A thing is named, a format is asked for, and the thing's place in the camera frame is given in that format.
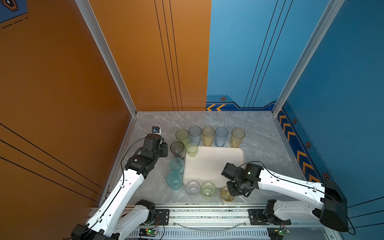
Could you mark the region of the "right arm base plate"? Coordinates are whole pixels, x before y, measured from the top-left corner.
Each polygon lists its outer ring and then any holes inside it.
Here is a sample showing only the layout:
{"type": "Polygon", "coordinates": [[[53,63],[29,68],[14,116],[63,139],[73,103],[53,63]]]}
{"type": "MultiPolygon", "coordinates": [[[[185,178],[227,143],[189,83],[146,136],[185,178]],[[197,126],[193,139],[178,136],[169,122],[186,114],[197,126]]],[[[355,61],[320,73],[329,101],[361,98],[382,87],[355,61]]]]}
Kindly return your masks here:
{"type": "Polygon", "coordinates": [[[262,209],[249,209],[249,220],[252,226],[256,225],[273,225],[273,226],[280,226],[280,225],[291,225],[291,220],[280,220],[277,218],[274,214],[265,214],[264,210],[262,209]]]}

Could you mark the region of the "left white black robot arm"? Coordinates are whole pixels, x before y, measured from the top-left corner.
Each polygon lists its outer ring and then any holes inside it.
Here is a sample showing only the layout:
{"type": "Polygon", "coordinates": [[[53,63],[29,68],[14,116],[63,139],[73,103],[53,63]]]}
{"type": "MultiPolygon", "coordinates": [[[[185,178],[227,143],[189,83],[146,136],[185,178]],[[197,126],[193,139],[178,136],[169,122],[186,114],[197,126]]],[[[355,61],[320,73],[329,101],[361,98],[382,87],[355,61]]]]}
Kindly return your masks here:
{"type": "Polygon", "coordinates": [[[157,161],[167,156],[168,145],[160,135],[160,129],[154,127],[144,138],[143,146],[128,159],[120,180],[103,205],[85,225],[77,225],[70,238],[124,240],[138,226],[151,224],[156,218],[156,205],[150,201],[140,200],[128,214],[122,216],[122,213],[157,161]]]}

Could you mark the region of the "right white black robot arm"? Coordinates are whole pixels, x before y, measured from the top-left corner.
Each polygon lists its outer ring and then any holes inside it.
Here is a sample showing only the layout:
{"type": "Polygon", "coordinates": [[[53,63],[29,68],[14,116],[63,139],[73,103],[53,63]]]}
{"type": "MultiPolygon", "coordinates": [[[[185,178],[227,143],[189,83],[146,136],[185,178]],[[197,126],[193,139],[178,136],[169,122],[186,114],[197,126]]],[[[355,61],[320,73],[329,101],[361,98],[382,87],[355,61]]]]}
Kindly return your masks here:
{"type": "Polygon", "coordinates": [[[239,167],[227,163],[222,176],[228,179],[227,187],[233,197],[249,197],[254,190],[266,190],[294,198],[293,202],[267,201],[263,220],[268,225],[290,225],[292,220],[318,221],[343,233],[352,226],[347,198],[334,181],[319,183],[291,178],[267,169],[260,161],[239,167]]]}

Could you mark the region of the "short light green glass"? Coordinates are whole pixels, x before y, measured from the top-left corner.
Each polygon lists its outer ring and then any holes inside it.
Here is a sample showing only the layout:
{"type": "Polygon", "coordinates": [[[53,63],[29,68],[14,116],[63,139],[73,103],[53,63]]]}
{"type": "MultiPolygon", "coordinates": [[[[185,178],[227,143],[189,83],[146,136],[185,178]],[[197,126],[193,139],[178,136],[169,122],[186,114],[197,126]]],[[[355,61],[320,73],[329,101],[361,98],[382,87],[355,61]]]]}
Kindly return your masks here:
{"type": "Polygon", "coordinates": [[[216,194],[216,186],[212,182],[204,182],[201,186],[201,194],[205,199],[211,199],[216,194]]]}

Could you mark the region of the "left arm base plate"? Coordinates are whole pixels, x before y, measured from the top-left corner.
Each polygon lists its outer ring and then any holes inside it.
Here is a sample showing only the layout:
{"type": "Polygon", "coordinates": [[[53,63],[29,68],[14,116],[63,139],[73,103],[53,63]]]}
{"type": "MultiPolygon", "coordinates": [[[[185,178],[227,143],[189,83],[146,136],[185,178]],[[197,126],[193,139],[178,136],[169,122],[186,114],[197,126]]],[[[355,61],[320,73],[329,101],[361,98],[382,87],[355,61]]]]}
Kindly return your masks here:
{"type": "Polygon", "coordinates": [[[170,210],[169,209],[156,209],[154,212],[150,212],[148,219],[141,225],[154,226],[160,221],[164,226],[169,224],[170,210]]]}

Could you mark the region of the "short yellow glass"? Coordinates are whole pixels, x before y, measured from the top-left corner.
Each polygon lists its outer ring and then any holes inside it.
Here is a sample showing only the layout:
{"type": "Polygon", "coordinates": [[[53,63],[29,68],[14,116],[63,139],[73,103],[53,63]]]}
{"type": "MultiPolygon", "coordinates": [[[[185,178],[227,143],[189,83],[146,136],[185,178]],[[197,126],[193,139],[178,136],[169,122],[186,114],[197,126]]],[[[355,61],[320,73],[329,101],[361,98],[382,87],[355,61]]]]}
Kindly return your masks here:
{"type": "Polygon", "coordinates": [[[229,189],[227,186],[223,187],[221,189],[221,192],[220,192],[220,195],[221,195],[221,198],[224,202],[228,203],[228,202],[232,202],[235,197],[233,197],[230,192],[229,192],[229,189]]]}

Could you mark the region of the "short pale green glass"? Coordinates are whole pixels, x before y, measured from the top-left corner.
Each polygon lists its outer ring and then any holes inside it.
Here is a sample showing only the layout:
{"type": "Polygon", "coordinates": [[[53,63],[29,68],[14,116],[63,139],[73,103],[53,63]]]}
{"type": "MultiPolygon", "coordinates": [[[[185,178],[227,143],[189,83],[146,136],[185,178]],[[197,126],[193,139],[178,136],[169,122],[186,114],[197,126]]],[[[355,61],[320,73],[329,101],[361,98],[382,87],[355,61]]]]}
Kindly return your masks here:
{"type": "Polygon", "coordinates": [[[194,158],[198,153],[198,145],[190,143],[187,145],[187,154],[189,157],[194,158]]]}

